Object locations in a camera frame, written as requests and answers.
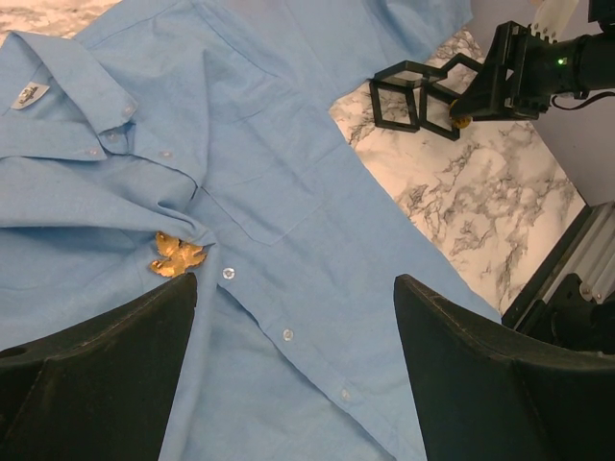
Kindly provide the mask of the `black brooch box yellow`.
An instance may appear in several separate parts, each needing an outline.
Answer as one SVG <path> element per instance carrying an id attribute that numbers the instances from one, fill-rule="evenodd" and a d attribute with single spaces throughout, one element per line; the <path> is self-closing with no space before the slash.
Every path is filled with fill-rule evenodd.
<path id="1" fill-rule="evenodd" d="M 449 130 L 432 123 L 428 119 L 428 99 L 433 98 L 440 103 L 444 103 L 447 106 L 447 111 L 450 111 L 451 105 L 460 97 L 460 94 L 441 85 L 439 82 L 447 79 L 448 73 L 457 65 L 463 65 L 476 73 L 481 71 L 482 68 L 482 63 L 462 53 L 457 53 L 440 67 L 440 70 L 444 72 L 443 77 L 437 77 L 435 81 L 428 81 L 426 84 L 421 86 L 419 98 L 420 128 L 438 134 L 439 136 L 451 141 L 457 141 L 459 139 L 460 130 L 467 127 L 469 122 L 461 123 L 452 121 L 451 128 Z"/>

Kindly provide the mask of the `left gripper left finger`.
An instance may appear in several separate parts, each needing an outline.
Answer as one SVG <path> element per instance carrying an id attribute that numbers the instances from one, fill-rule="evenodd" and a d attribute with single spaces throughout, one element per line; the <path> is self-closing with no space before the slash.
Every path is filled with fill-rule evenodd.
<path id="1" fill-rule="evenodd" d="M 196 303 L 187 274 L 3 350 L 2 459 L 158 459 Z"/>

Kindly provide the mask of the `red orange leaf brooch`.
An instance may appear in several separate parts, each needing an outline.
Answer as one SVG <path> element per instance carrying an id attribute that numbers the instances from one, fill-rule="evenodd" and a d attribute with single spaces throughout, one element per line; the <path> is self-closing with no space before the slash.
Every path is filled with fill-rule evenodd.
<path id="1" fill-rule="evenodd" d="M 164 278 L 181 276 L 206 260 L 207 253 L 203 247 L 162 231 L 157 232 L 155 240 L 160 257 L 149 264 L 149 269 Z"/>

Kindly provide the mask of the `light blue button shirt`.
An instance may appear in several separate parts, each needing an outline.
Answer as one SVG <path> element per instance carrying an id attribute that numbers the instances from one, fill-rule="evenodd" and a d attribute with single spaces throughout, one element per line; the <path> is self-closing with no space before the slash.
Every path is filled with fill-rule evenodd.
<path id="1" fill-rule="evenodd" d="M 396 323 L 410 274 L 499 314 L 363 166 L 329 110 L 424 61 L 466 1 L 124 1 L 1 48 L 1 344 L 162 283 L 200 247 L 164 460 L 422 460 Z"/>

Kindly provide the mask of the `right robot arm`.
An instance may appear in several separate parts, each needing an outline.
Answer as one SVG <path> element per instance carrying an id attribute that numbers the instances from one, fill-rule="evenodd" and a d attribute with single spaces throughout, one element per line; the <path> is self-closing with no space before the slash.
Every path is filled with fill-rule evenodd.
<path id="1" fill-rule="evenodd" d="M 582 109 L 614 94 L 614 3 L 591 1 L 588 21 L 601 31 L 561 40 L 576 1 L 544 1 L 529 25 L 497 26 L 482 67 L 451 104 L 462 121 L 536 120 L 569 95 Z"/>

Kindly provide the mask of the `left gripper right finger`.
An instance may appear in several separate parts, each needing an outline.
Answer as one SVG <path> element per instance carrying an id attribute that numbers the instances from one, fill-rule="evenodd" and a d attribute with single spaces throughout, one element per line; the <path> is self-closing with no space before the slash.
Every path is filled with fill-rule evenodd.
<path id="1" fill-rule="evenodd" d="M 614 358 L 538 341 L 410 275 L 394 306 L 429 460 L 611 460 Z"/>

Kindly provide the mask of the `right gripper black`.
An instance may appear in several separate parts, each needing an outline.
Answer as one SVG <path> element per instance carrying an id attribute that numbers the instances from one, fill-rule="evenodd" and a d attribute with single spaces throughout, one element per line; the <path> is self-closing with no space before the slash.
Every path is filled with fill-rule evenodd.
<path id="1" fill-rule="evenodd" d="M 508 21 L 497 27 L 474 80 L 451 104 L 452 120 L 535 120 L 557 94 L 577 92 L 577 42 L 550 42 Z"/>

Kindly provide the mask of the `yellow round brooch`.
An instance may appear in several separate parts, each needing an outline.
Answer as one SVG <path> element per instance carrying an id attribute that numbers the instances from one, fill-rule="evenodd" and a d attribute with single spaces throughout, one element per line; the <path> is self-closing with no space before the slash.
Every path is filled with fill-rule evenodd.
<path id="1" fill-rule="evenodd" d="M 456 104 L 456 100 L 454 100 L 450 105 L 449 116 L 450 116 L 451 124 L 453 128 L 456 128 L 458 130 L 463 130 L 472 123 L 473 118 L 469 115 L 464 115 L 464 116 L 453 115 L 453 108 L 455 104 Z"/>

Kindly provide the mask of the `black brooch box red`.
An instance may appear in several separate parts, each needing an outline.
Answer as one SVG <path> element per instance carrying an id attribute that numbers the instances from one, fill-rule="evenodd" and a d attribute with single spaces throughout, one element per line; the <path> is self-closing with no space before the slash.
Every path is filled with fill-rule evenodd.
<path id="1" fill-rule="evenodd" d="M 374 123 L 378 128 L 417 133 L 419 124 L 419 98 L 421 86 L 443 77 L 440 68 L 414 61 L 402 61 L 377 72 L 369 81 Z M 383 116 L 381 92 L 402 95 L 408 112 L 408 122 L 386 120 Z"/>

